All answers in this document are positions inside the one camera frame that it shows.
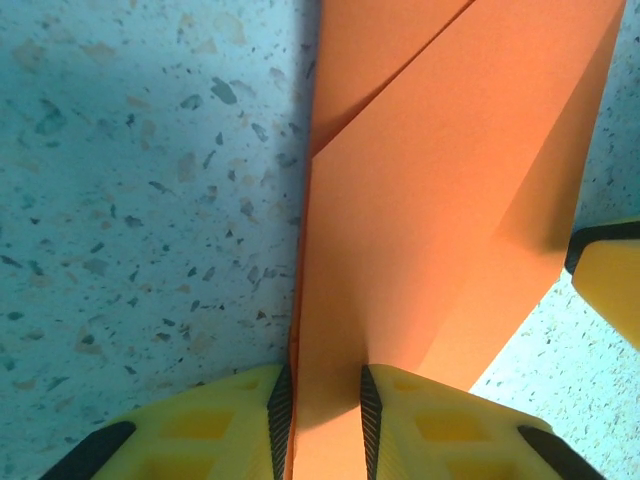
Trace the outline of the orange paper sheet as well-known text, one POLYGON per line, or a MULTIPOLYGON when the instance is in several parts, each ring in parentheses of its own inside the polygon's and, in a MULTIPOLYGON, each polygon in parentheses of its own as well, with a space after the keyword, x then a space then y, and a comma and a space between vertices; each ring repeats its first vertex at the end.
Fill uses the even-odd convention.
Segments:
POLYGON ((466 390, 557 277, 626 0, 322 0, 287 480, 365 480, 359 383, 466 390))

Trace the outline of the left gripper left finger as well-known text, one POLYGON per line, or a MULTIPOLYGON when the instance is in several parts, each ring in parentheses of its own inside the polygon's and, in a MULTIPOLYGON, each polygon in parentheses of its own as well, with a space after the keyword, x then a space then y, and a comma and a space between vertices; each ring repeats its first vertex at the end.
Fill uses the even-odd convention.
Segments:
POLYGON ((266 365, 132 410, 39 480, 287 480, 289 365, 266 365))

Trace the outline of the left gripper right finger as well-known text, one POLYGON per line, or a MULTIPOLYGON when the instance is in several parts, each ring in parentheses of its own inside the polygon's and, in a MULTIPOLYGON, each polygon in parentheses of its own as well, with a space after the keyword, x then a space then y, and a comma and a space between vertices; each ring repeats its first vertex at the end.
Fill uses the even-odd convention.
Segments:
POLYGON ((545 421, 388 365, 360 380, 367 480, 606 480, 545 421))

